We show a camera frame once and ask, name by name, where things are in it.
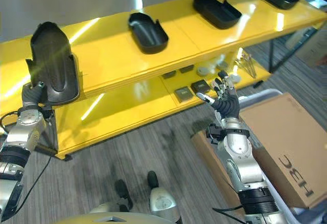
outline small gray object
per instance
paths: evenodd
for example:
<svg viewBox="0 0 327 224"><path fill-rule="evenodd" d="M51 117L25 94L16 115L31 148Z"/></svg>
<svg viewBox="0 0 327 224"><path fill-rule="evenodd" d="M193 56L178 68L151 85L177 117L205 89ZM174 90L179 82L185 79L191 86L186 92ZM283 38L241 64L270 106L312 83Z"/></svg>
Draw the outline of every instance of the small gray object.
<svg viewBox="0 0 327 224"><path fill-rule="evenodd" d="M209 69L206 67L198 67L198 69L196 70L196 73L198 76L204 77L209 74Z"/></svg>
<svg viewBox="0 0 327 224"><path fill-rule="evenodd" d="M239 76L238 74L237 74L237 75L232 74L232 75L230 75L229 77L230 77L230 80L231 80L234 84L237 84L237 83L239 83L239 82L242 80L241 76Z"/></svg>
<svg viewBox="0 0 327 224"><path fill-rule="evenodd" d="M227 62L222 61L222 62L217 63L217 67L218 67L220 70L224 70L224 69L228 68L228 64L227 64Z"/></svg>

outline metal frame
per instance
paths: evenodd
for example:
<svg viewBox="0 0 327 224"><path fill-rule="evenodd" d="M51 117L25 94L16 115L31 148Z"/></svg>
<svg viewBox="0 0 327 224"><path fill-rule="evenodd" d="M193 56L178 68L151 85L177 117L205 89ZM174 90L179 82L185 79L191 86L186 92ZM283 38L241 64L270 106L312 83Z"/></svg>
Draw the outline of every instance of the metal frame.
<svg viewBox="0 0 327 224"><path fill-rule="evenodd" d="M284 65L285 62L287 62L298 49L300 49L318 30L315 28L311 28L308 31L305 32L301 40L291 49L289 50L275 65L273 63L273 56L274 56L274 39L271 39L269 41L269 68L268 71L273 74L276 72L281 66ZM259 87L264 81L259 81L256 84L254 84L254 88Z"/></svg>

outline gray carpet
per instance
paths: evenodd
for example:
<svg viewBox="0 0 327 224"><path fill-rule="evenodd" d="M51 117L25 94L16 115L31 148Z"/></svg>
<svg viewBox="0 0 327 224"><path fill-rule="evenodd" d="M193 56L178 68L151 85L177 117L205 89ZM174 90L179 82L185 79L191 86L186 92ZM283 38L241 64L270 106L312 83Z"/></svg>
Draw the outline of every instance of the gray carpet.
<svg viewBox="0 0 327 224"><path fill-rule="evenodd" d="M286 49L277 39L275 58ZM268 42L246 48L267 67ZM327 106L322 100L322 80L327 68L308 68L293 57L258 89L239 90L247 95L267 88L290 92L326 129ZM73 160L53 159L22 210L7 224L53 223L87 213L116 198L113 184L126 181L134 200L133 212L148 213L146 175L157 172L161 186L177 199L184 223L236 223L211 210L227 208L220 190L199 158L190 137L213 120L213 111L200 105L136 130L108 139L73 154ZM23 178L26 194L48 157L34 153Z"/></svg>

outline shelf top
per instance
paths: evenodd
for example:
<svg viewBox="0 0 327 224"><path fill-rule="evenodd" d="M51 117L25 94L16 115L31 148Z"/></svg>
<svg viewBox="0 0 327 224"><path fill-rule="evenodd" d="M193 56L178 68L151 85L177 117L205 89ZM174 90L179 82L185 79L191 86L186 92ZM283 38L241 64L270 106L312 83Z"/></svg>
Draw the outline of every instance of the shelf top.
<svg viewBox="0 0 327 224"><path fill-rule="evenodd" d="M303 0L290 10L264 0L228 0L243 16L234 27L219 30L193 9L192 1L175 0L142 10L159 19L169 36L167 48L158 54L139 50L127 25L130 12L63 27L78 61L79 100L327 19ZM29 81L25 58L32 57L30 38L0 44L0 115L21 106L21 87Z"/></svg>

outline robotic hand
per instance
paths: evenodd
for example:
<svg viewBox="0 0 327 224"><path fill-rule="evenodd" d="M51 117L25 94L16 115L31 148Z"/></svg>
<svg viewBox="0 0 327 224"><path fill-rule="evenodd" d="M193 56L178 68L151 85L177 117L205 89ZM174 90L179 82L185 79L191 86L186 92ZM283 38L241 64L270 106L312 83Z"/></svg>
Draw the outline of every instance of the robotic hand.
<svg viewBox="0 0 327 224"><path fill-rule="evenodd" d="M46 122L38 106L44 83L22 89L23 107L18 110L16 125L0 148L0 222L15 215L23 185L20 180L31 152L35 149Z"/></svg>
<svg viewBox="0 0 327 224"><path fill-rule="evenodd" d="M217 153L224 165L250 224L287 223L278 210L263 178L261 169L252 155L249 131L239 122L240 105L232 81L225 71L218 73L213 99L202 93L197 96L209 103L221 115L221 127L210 125L207 137L218 145Z"/></svg>

